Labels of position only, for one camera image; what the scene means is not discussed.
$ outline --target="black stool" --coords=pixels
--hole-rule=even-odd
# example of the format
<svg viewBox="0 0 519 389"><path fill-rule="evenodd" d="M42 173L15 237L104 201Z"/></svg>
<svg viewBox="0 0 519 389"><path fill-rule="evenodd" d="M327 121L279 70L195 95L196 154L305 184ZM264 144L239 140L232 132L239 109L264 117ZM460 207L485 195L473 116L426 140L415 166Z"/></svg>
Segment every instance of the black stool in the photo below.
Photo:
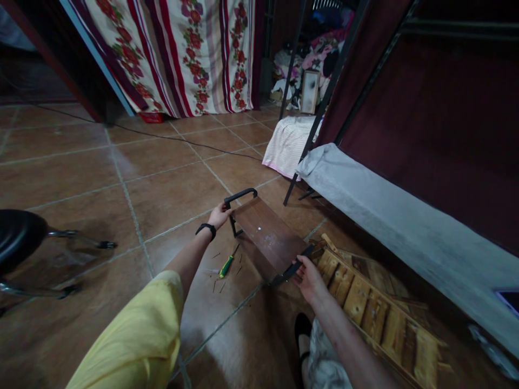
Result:
<svg viewBox="0 0 519 389"><path fill-rule="evenodd" d="M62 299L77 289L77 285L61 290L31 289L7 282L5 274L25 261L47 237L78 239L98 249L114 249L115 242L97 242L76 230L59 231L49 227L45 219L27 211L0 210L0 292L18 296L54 297Z"/></svg>

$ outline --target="red basket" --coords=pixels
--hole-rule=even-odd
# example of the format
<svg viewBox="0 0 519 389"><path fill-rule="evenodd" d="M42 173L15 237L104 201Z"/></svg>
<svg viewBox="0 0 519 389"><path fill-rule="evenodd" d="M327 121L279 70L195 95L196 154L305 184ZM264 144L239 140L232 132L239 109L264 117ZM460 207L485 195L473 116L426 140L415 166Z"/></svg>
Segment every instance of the red basket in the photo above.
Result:
<svg viewBox="0 0 519 389"><path fill-rule="evenodd" d="M164 123L164 114L161 112L139 112L139 116L146 123Z"/></svg>

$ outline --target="gray mattress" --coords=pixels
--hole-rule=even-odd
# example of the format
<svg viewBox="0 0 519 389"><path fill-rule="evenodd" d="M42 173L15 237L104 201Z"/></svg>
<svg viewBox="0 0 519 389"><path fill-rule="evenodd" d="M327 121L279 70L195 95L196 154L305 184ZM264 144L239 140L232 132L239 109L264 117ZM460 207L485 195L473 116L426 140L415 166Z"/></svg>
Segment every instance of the gray mattress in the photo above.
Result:
<svg viewBox="0 0 519 389"><path fill-rule="evenodd" d="M518 286L518 258L335 144L312 150L297 172L519 358L519 319L494 293Z"/></svg>

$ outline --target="red rose pattern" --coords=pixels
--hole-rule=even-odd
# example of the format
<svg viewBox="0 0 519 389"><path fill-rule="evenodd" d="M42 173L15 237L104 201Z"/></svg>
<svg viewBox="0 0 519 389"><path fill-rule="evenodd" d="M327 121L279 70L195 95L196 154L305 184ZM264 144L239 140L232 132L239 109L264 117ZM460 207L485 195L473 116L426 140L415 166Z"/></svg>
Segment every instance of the red rose pattern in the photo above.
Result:
<svg viewBox="0 0 519 389"><path fill-rule="evenodd" d="M182 58L182 63L189 68L193 75L193 82L198 86L198 90L194 95L196 99L195 114L203 115L204 113L208 113L204 104L207 104L209 100L209 94L207 93L209 73L201 67L195 50L200 50L204 42L198 30L200 21L204 15L204 9L202 3L196 0L179 1L181 3L182 16L187 18L189 23L189 27L183 34L187 48L185 50L186 55Z"/></svg>
<svg viewBox="0 0 519 389"><path fill-rule="evenodd" d="M243 38L243 33L247 27L247 11L243 3L238 4L238 8L234 8L234 15L236 15L236 22L234 28L231 29L232 47L234 48L233 58L238 65L238 70L235 74L235 80L231 87L231 92L234 93L236 99L235 107L241 111L244 110L246 104L242 98L243 87L247 83L247 76L245 74L245 53L241 50L240 41Z"/></svg>
<svg viewBox="0 0 519 389"><path fill-rule="evenodd" d="M144 73L139 67L139 61L143 58L143 54L135 42L132 44L133 38L124 26L123 15L117 10L117 6L113 3L113 0L96 0L96 4L101 9L101 12L112 21L119 34L115 39L117 43L112 45L112 50L116 54L121 66L131 77L131 83L135 90L143 98L151 100L155 107L153 112L162 111L162 105L155 101L150 91L139 81L140 78L144 77Z"/></svg>
<svg viewBox="0 0 519 389"><path fill-rule="evenodd" d="M128 42L128 43L131 42L131 35L130 35L130 33L127 31L126 28L124 28L124 27L117 27L117 32L119 33L119 35L121 35L121 36L123 37L123 39L125 40L125 42Z"/></svg>

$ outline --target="black electrical cable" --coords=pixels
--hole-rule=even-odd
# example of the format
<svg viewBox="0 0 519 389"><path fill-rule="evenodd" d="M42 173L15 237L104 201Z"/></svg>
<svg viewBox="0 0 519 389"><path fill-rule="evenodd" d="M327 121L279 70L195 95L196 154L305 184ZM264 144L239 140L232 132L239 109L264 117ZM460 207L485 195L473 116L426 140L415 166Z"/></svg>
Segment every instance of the black electrical cable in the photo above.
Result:
<svg viewBox="0 0 519 389"><path fill-rule="evenodd" d="M52 109L52 108L49 108L49 107L44 107L44 106L41 106L41 105L38 105L38 104L35 104L35 103L31 103L31 102L28 102L28 103L30 105L35 106L35 107L38 107L38 108L41 108L41 109L46 109L46 110L52 111L52 112L61 113L63 115L71 116L73 118L80 119L80 120L83 120L83 121L88 122L88 123L97 123L97 122L94 122L93 120L88 120L88 119L82 118L80 116L72 115L71 113L62 112L62 111L59 111L59 110L55 110L55 109ZM113 125L114 127L119 127L119 128L121 128L123 130L139 133L139 134L142 134L142 135L148 135L148 136L155 137L155 138L160 138L160 139L178 140L180 142L186 142L186 143L189 143L189 144L194 145L194 146L207 147L208 149L216 150L216 151L219 151L219 152L222 152L222 153L225 153L225 154L231 154L231 155L236 155L236 156L240 156L240 157L247 157L247 158L255 159L257 161L262 162L262 160L259 159L259 158L255 158L255 157L248 156L248 155L245 155L245 154L234 153L234 152L231 152L231 151L220 150L220 149L217 149L216 147L207 146L207 145L203 145L203 144L195 143L195 142L190 142L190 141L185 140L185 139L168 138L168 137L163 137L163 136L160 136L160 135L150 134L150 133L147 133L147 132L142 132L142 131L138 131L138 130L132 130L132 129L129 129L127 127L121 126L119 124L108 124L108 125Z"/></svg>
<svg viewBox="0 0 519 389"><path fill-rule="evenodd" d="M4 81L6 81L9 85L11 85L13 88L17 89L17 90L21 90L23 91L23 89L19 88L17 85L14 85L10 80L8 80L4 75L3 73L0 71L0 77L2 79L4 79ZM37 108L41 108L41 109L45 109L45 110L48 110L48 111L52 111L52 112L57 112L57 113L61 113L62 115L67 115L67 116L70 116L70 117L73 117L73 118L76 118L76 119L80 119L80 120L83 120L85 122L88 122L88 123L97 123L97 122L94 122L93 120L88 120L88 119L85 119L85 118L82 118L80 116L76 116L76 115L72 115L71 113L67 113L67 112L63 112L63 111L59 111L59 110L55 110L55 109L52 109L52 108L49 108L49 107L44 107L44 106L41 106L39 104L36 104L36 103L32 103L30 101L28 101L27 99L25 99L25 97L23 97L20 93L17 93L18 97L22 100L24 100L27 104L29 105L33 105ZM255 158L255 157L251 157L251 156L248 156L248 155L245 155L245 154L240 154L240 153L234 153L234 152L231 152L231 151L224 151L224 150L220 150L220 149L217 149L216 147L212 147L212 146L207 146L207 145L203 145L203 144L200 144L200 143L195 143L195 142L190 142L188 140L185 140L185 139L179 139L179 138L168 138L168 137L163 137L163 136L160 136L160 135L155 135L155 134L150 134L150 133L147 133L147 132L143 132L143 131L138 131L138 130L132 130L132 129L129 129L127 127L124 127L124 126L121 126L119 124L110 124L108 123L108 125L112 125L114 127L119 127L120 129L123 129L123 130L127 130L127 131L131 131L131 132L135 132L135 133L139 133L139 134L142 134L142 135L148 135L150 137L155 137L155 138L160 138L160 139L168 139L168 140L178 140L180 142L186 142L186 143L189 143L191 145L194 145L194 146L200 146L200 147L207 147L208 149L212 149L212 150L216 150L216 151L219 151L219 152L222 152L224 154L231 154L231 155L236 155L236 156L239 156L239 157L247 157L247 158L251 158L251 159L255 159L257 161L260 161L262 162L261 159L259 158Z"/></svg>

